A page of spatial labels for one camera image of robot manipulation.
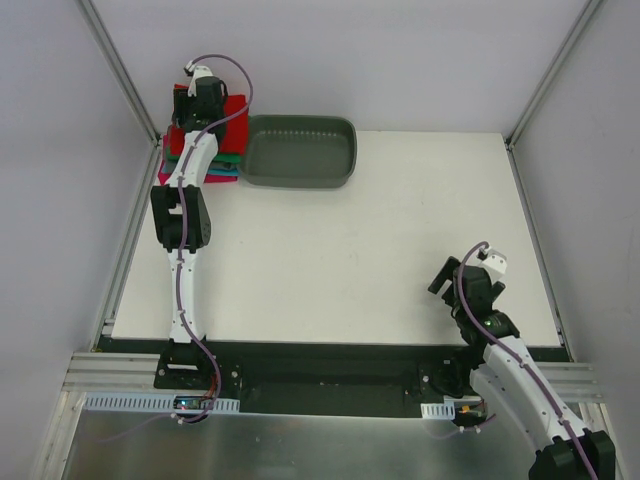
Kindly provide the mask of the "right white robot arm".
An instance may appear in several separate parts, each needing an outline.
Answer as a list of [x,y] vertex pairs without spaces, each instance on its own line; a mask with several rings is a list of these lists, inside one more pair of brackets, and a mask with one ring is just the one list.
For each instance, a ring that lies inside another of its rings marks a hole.
[[453,396],[474,392],[489,416],[508,425],[532,451],[531,479],[613,479],[616,447],[609,434],[594,431],[553,389],[519,330],[495,301],[504,291],[504,256],[485,242],[470,253],[478,259],[448,258],[428,287],[450,308],[467,345],[467,357],[450,369]]

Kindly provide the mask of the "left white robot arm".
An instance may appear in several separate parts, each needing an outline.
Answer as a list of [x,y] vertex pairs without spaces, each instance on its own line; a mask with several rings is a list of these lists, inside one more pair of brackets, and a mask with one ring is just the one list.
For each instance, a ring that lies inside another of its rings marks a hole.
[[184,147],[169,180],[151,190],[156,236],[168,254],[172,285],[170,341],[193,355],[178,363],[176,375],[199,389],[217,375],[214,355],[198,326],[196,274],[199,251],[209,244],[211,220],[202,187],[226,133],[226,84],[210,72],[194,73],[189,87],[174,97],[174,124],[184,132]]

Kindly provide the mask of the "red t shirt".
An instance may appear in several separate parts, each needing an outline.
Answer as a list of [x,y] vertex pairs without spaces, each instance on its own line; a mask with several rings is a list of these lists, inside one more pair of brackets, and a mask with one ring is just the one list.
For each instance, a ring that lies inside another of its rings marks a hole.
[[[186,85],[175,84],[174,89],[187,89]],[[242,107],[247,105],[247,98],[243,94],[230,95],[224,105],[224,114],[230,116]],[[245,111],[238,117],[229,120],[224,124],[225,134],[221,142],[218,143],[218,153],[239,154],[245,152],[249,134],[249,115]],[[181,125],[172,123],[168,127],[167,133],[170,142],[170,152],[181,154],[184,148],[185,132]]]

